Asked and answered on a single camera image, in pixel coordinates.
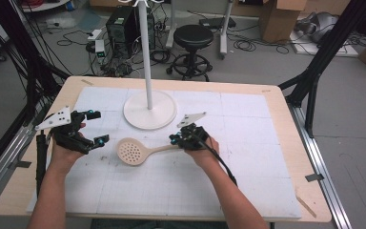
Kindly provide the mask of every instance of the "paper sheet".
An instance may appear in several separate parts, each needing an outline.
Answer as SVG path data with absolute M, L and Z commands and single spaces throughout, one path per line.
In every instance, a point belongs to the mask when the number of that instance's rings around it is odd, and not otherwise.
M 142 131 L 123 116 L 124 102 L 142 90 L 87 87 L 76 111 L 100 111 L 86 121 L 82 133 L 93 139 L 110 135 L 103 148 L 80 158 L 66 181 L 70 213 L 185 216 L 223 219 L 214 188 L 183 150 L 155 153 L 140 166 L 124 164 L 115 146 L 133 137 L 146 147 L 170 144 L 184 115 L 207 112 L 196 121 L 220 145 L 220 155 L 232 170 L 239 189 L 265 219 L 300 218 L 294 188 L 281 153 L 263 95 L 165 91 L 176 101 L 175 120 L 160 130 Z M 30 202 L 32 210 L 35 198 Z

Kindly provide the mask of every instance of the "forearm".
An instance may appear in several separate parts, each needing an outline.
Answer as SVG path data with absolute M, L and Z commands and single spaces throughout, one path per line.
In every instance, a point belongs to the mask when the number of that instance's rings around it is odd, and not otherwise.
M 267 228 L 263 217 L 232 183 L 219 164 L 204 168 L 204 171 L 213 184 L 229 228 Z
M 50 167 L 28 225 L 28 229 L 32 228 L 65 228 L 65 176 Z

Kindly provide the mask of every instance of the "stool seat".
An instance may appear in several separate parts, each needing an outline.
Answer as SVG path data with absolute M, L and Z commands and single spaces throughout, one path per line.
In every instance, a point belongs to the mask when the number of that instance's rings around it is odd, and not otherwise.
M 178 28 L 173 34 L 177 45 L 186 50 L 200 50 L 211 44 L 214 40 L 213 33 L 200 25 L 187 25 Z

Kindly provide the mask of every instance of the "power strip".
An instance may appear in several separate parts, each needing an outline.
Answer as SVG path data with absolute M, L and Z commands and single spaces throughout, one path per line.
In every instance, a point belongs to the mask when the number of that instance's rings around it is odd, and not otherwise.
M 99 35 L 102 33 L 102 30 L 94 30 L 91 34 L 92 36 L 88 36 L 89 41 L 94 41 L 99 37 Z

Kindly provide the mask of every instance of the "slotted spoon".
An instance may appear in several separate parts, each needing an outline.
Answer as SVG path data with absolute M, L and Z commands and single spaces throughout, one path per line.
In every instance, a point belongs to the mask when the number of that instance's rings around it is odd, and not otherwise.
M 177 145 L 166 145 L 149 149 L 137 139 L 126 137 L 118 142 L 116 150 L 118 157 L 125 163 L 139 165 L 153 153 L 175 149 L 179 149 L 179 147 Z

